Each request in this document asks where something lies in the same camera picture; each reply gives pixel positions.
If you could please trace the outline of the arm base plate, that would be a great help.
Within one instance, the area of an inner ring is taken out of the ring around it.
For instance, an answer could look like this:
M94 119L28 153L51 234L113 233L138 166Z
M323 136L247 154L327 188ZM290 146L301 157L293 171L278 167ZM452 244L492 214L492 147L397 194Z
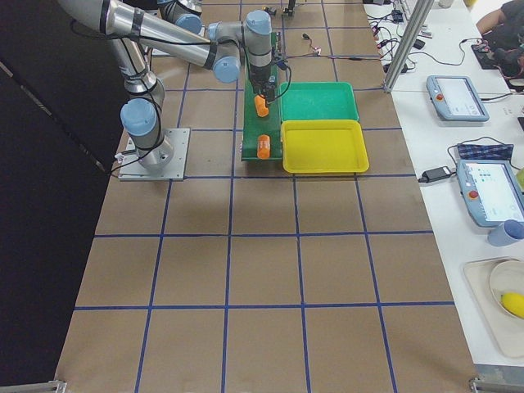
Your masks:
M164 141L141 160L131 137L119 154L120 181L183 181L187 163L190 128L163 129Z

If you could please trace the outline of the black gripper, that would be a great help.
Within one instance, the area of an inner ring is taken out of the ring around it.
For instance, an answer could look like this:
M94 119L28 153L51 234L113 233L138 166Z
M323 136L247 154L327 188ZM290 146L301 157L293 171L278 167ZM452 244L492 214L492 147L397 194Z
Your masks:
M275 101L281 97L278 92L278 69L286 70L287 61L277 59L262 67L248 63L248 79L256 96L261 96L265 101Z

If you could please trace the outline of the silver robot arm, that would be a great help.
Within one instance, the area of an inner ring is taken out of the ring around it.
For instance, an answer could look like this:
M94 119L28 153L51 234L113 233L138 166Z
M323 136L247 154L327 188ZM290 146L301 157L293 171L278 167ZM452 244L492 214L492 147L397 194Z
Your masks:
M202 29L202 1L197 0L158 0L161 18L169 23L199 34Z
M122 181L181 180L187 168L190 130L160 121L165 101L167 68L184 65L208 70L222 84L244 84L243 156L251 166L272 169L282 158L277 138L270 144L268 164L251 143L280 128L278 113L255 115L256 105L268 110L278 100L276 71L278 37L270 16L251 11L244 20L201 23L198 1L157 1L144 10L124 1L61 1L72 23L108 42L124 79L129 101L120 118L132 147L118 155Z

